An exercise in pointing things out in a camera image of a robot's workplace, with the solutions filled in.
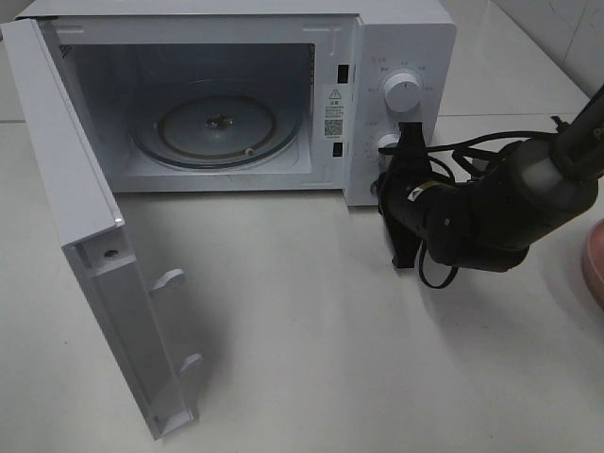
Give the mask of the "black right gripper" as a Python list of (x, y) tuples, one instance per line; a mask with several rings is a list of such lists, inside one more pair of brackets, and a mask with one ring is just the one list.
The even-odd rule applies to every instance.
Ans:
[(398, 150), (377, 180), (378, 211), (394, 251), (393, 266), (410, 269), (428, 237), (428, 214), (434, 192), (448, 187), (425, 152), (421, 122), (400, 122)]

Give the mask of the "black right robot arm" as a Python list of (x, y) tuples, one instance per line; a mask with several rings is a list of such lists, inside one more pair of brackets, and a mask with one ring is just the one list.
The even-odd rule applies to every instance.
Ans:
[(428, 146), (419, 123), (402, 123), (374, 184), (397, 269), (426, 258), (449, 267), (506, 272), (530, 246), (588, 210), (603, 177), (603, 93), (553, 133), (502, 131)]

